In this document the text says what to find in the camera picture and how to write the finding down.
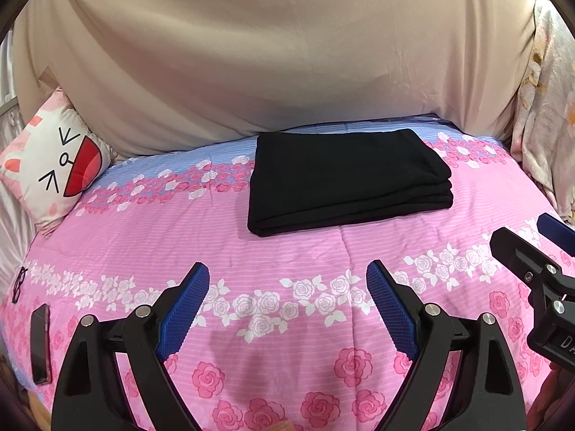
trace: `folded black cloth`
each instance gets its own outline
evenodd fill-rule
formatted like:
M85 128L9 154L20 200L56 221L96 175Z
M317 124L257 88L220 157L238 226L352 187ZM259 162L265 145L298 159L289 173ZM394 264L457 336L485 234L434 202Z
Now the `folded black cloth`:
M450 176L449 166L409 129L263 133L248 229L266 237L449 208Z

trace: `blue gripper pad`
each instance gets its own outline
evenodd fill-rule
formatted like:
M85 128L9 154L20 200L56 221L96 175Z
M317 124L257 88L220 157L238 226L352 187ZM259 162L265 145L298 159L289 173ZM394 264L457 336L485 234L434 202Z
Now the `blue gripper pad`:
M375 262L367 266L366 283L398 352L413 361L419 354L415 324Z
M569 256L575 257L575 230L571 227L549 214L542 214L537 219L537 230Z
M208 268L203 264L196 264L194 267L195 272L162 321L160 341L156 348L156 354L162 361L166 361L171 354L179 352L208 293L210 287Z

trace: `pink and white pillow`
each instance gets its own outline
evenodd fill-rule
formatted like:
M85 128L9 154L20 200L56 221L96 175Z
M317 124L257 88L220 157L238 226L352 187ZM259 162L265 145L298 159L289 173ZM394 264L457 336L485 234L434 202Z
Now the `pink and white pillow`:
M0 154L0 180L47 237L115 156L58 88Z

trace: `smartphone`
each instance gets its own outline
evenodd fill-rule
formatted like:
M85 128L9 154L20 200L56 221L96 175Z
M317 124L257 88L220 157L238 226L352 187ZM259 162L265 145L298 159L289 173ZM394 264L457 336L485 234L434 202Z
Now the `smartphone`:
M32 312L30 321L30 361L34 384L42 386L52 381L50 369L50 307L43 304Z

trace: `bed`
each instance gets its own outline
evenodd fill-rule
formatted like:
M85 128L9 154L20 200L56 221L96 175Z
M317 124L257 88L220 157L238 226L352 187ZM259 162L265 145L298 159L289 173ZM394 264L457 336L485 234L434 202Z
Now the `bed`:
M402 128L450 165L451 209L259 238L246 228L255 138L109 168L51 238L34 240L18 303L2 302L0 333L16 376L51 409L56 381L34 386L29 365L27 323L41 302L51 308L56 378L82 315L123 317L201 261L211 286L166 368L203 429L259 431L263 422L288 418L298 430L372 430L409 368L367 294L366 266L381 259L396 281L450 315L494 313L528 409L549 367L525 342L533 326L528 290L493 259L488 240L508 226L573 273L574 261L537 232L537 217L554 213L545 196L497 140L462 134L436 117L295 131ZM354 177L342 176L341 184L353 186ZM455 360L448 361L426 429L441 417ZM119 364L137 423L151 429L127 359ZM328 407L311 413L320 399ZM254 420L262 414L264 421Z

